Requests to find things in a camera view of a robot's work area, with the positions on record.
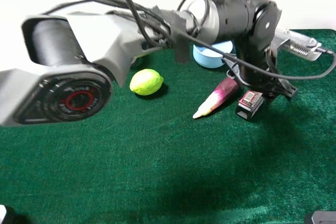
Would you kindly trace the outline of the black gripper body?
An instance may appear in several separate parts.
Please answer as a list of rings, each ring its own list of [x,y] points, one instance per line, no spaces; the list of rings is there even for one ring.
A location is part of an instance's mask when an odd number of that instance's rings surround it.
[[[252,91],[258,91],[268,100],[274,100],[283,95],[290,100],[298,91],[288,80],[269,77],[267,75],[248,70],[239,65],[235,60],[223,58],[223,62],[229,67],[227,76],[235,80],[240,87],[246,87]]]

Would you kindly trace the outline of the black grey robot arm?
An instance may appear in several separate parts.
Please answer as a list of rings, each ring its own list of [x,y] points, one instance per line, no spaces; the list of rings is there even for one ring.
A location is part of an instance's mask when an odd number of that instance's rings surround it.
[[[74,122],[99,112],[122,86],[131,61],[173,46],[188,59],[189,43],[232,41],[229,75],[269,98],[296,88],[278,77],[275,41],[281,12],[270,0],[205,0],[197,20],[188,10],[153,8],[142,15],[149,38],[128,14],[36,15],[1,24],[1,126]]]

